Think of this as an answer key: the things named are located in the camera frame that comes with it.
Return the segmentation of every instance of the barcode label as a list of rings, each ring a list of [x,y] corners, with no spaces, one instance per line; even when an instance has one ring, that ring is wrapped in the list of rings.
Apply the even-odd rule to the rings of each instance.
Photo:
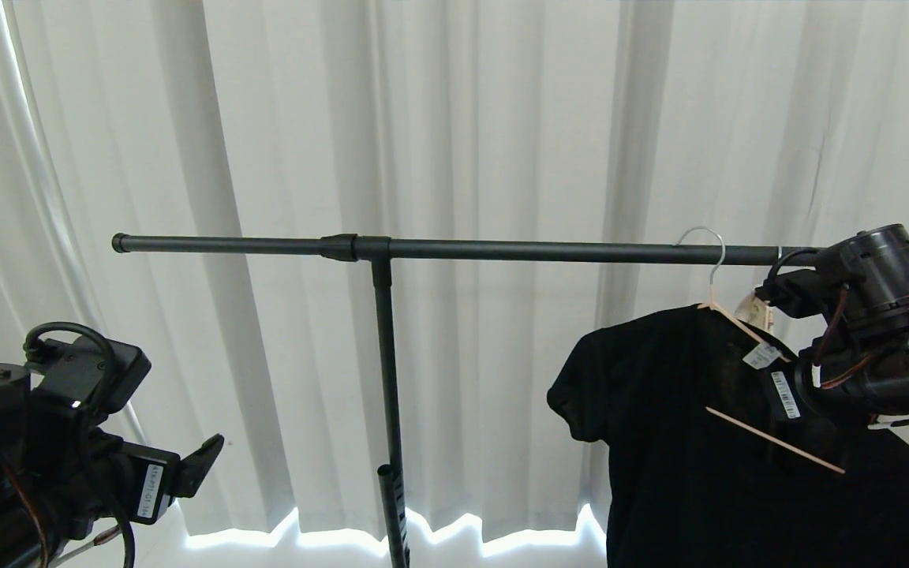
[[[774,371],[771,373],[771,378],[773,379],[773,386],[776,387],[776,395],[780,396],[780,404],[783,404],[784,413],[787,414],[787,418],[794,420],[794,418],[802,417],[802,414],[798,411],[798,404],[795,403],[795,397],[791,394],[791,388],[787,385],[787,379],[784,378],[784,374],[781,371]]]
[[[768,367],[778,357],[780,357],[780,349],[772,345],[758,344],[753,351],[743,357],[743,361],[754,369],[762,369]]]

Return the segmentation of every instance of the metal hook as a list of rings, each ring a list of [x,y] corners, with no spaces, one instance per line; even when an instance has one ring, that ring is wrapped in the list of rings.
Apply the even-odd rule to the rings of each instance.
[[[686,238],[687,234],[693,233],[694,230],[706,230],[706,231],[708,231],[708,233],[713,234],[714,237],[717,237],[717,241],[721,243],[721,258],[718,259],[717,264],[714,265],[714,268],[712,268],[710,271],[710,280],[709,281],[710,281],[711,287],[714,287],[714,273],[717,272],[717,269],[721,267],[722,263],[724,263],[724,257],[726,254],[728,254],[725,251],[724,238],[721,237],[721,234],[719,234],[718,231],[711,229],[711,227],[709,227],[709,226],[703,226],[702,224],[698,224],[697,226],[690,227],[688,230],[686,230],[686,233],[684,233],[681,237],[679,237],[679,240],[676,241],[675,244],[672,245],[672,247],[678,247],[678,245],[681,245],[683,243],[683,238]]]

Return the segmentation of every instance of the black clothes rack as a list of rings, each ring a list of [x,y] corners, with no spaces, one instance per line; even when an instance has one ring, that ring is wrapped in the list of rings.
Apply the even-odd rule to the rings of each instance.
[[[544,261],[576,263],[681,263],[713,265],[719,245],[632,245],[603,242],[423,241],[410,238],[363,237],[335,234],[322,238],[141,237],[115,234],[116,252],[229,252],[249,255],[324,256],[343,262],[369,261],[376,303],[378,344],[389,462],[378,468],[381,499],[393,568],[408,568],[405,488],[402,479],[402,436],[399,424],[398,379],[395,366],[395,326],[392,310],[392,259],[451,259],[476,261]],[[725,247],[724,263],[772,266],[812,266],[815,252],[805,247]]]

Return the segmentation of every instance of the white curtain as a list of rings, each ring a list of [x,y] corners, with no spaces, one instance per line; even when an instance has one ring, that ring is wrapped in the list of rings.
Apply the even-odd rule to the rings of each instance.
[[[829,245],[909,229],[909,3],[326,0],[0,6],[0,360],[80,320],[154,370],[109,427],[223,456],[191,533],[383,535],[365,263],[117,255],[112,234]],[[705,267],[396,261],[408,506],[485,540],[605,520],[545,391]],[[762,269],[725,268],[735,306]],[[812,323],[782,320],[793,349]]]

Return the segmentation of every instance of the black t-shirt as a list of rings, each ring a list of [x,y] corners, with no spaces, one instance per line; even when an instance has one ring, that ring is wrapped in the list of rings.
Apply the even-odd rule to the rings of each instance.
[[[754,370],[743,357],[756,345],[689,306],[591,332],[570,353],[546,398],[575,439],[609,445],[609,567],[909,567],[909,446],[826,420],[772,431],[762,381],[789,364]]]

